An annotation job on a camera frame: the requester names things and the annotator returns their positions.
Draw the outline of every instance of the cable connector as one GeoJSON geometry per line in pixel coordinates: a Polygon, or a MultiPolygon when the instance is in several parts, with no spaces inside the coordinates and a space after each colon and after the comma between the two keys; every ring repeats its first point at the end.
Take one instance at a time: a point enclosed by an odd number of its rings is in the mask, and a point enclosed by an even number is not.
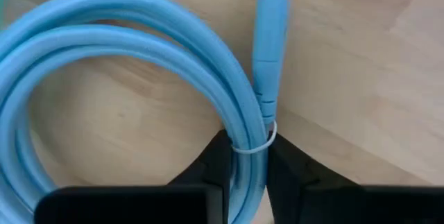
{"type": "Polygon", "coordinates": [[[266,125],[271,124],[276,115],[288,18],[289,0],[257,0],[253,89],[266,125]]]}

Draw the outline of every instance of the black object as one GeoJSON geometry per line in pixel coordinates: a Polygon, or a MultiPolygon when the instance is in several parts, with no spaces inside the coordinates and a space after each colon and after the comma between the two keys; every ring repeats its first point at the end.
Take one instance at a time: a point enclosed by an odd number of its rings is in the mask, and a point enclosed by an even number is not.
{"type": "MultiPolygon", "coordinates": [[[[45,197],[36,224],[228,222],[231,147],[220,131],[166,186],[74,187],[45,197]]],[[[268,149],[268,194],[276,224],[444,223],[444,188],[361,186],[281,135],[268,149]]]]}
{"type": "Polygon", "coordinates": [[[226,224],[231,145],[220,131],[199,157],[166,186],[70,187],[44,197],[35,224],[226,224]]]}

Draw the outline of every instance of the wooden surface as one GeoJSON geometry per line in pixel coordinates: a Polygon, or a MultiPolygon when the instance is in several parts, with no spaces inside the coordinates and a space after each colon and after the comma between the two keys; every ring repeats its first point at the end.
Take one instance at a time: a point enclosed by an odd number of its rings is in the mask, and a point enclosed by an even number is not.
{"type": "MultiPolygon", "coordinates": [[[[249,72],[255,0],[176,1],[249,72]]],[[[355,182],[444,184],[442,0],[293,0],[292,14],[279,132],[355,182]]],[[[187,83],[132,58],[50,75],[31,114],[60,184],[168,182],[221,127],[187,83]]],[[[256,222],[270,221],[264,205],[256,222]]]]}

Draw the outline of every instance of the wooden table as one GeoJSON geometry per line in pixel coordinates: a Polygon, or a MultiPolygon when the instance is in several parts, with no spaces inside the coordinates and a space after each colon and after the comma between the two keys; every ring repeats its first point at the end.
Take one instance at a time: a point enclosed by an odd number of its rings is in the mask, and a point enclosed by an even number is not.
{"type": "MultiPolygon", "coordinates": [[[[19,12],[44,0],[15,1],[19,12]]],[[[175,1],[250,72],[255,0],[175,1]]],[[[292,6],[279,132],[355,182],[444,184],[442,0],[292,6]]],[[[168,182],[221,128],[186,82],[132,58],[71,64],[42,82],[30,109],[40,157],[61,185],[168,182]]],[[[256,223],[271,221],[266,202],[256,223]]]]}

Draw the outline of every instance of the coiled cable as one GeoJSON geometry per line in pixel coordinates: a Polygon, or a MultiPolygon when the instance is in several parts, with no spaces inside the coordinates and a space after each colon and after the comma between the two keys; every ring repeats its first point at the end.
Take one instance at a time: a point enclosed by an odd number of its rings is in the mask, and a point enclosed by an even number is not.
{"type": "MultiPolygon", "coordinates": [[[[25,109],[33,88],[59,67],[103,55],[131,55],[187,80],[215,106],[236,148],[266,142],[261,106],[241,66],[220,38],[181,6],[169,0],[51,0],[0,34],[2,223],[32,223],[39,199],[56,187],[29,134],[25,109]],[[184,48],[130,28],[88,24],[98,19],[147,25],[184,48]]],[[[229,223],[253,218],[266,184],[266,160],[264,151],[237,156],[229,223]]]]}

